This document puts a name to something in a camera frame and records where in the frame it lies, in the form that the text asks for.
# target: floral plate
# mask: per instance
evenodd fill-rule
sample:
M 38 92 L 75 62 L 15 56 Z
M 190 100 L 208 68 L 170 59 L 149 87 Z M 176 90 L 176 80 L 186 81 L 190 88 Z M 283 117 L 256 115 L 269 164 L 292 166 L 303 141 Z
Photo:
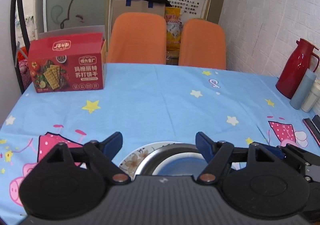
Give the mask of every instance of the floral plate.
M 180 142 L 155 142 L 148 145 L 144 145 L 126 156 L 124 160 L 121 161 L 119 167 L 125 173 L 127 173 L 131 179 L 134 177 L 139 164 L 143 159 L 145 159 L 151 152 L 171 144 L 177 144 Z

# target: textured brick wall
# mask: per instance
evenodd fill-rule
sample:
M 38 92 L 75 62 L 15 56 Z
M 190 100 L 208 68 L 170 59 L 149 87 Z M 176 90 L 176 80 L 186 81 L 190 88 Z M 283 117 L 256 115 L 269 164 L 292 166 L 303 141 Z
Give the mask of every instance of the textured brick wall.
M 300 37 L 320 46 L 320 0 L 224 0 L 219 24 L 229 70 L 278 77 Z

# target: box lid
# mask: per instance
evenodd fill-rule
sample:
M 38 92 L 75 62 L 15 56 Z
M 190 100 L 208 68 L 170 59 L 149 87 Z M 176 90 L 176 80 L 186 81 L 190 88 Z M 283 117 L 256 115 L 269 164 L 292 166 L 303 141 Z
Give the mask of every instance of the box lid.
M 101 52 L 102 33 L 56 36 L 31 41 L 28 58 L 96 54 Z

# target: white bottle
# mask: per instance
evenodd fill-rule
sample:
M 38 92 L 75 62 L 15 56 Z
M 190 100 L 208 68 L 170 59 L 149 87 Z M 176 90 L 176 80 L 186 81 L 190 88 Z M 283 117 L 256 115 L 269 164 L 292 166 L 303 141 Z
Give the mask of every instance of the white bottle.
M 320 84 L 317 81 L 315 81 L 311 87 L 311 90 L 308 96 L 304 100 L 301 106 L 301 109 L 304 112 L 309 112 L 312 109 L 312 107 L 315 105 L 319 97 L 320 97 Z

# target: copper colored screw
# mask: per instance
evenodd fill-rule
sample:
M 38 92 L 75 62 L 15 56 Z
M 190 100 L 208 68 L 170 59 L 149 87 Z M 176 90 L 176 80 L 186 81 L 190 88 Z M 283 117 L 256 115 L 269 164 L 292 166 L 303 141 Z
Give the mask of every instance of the copper colored screw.
M 202 182 L 213 182 L 216 179 L 216 176 L 211 173 L 204 173 L 200 176 Z
M 127 181 L 129 179 L 129 177 L 124 173 L 118 173 L 118 174 L 115 174 L 112 177 L 112 179 L 115 182 L 125 182 L 125 181 Z

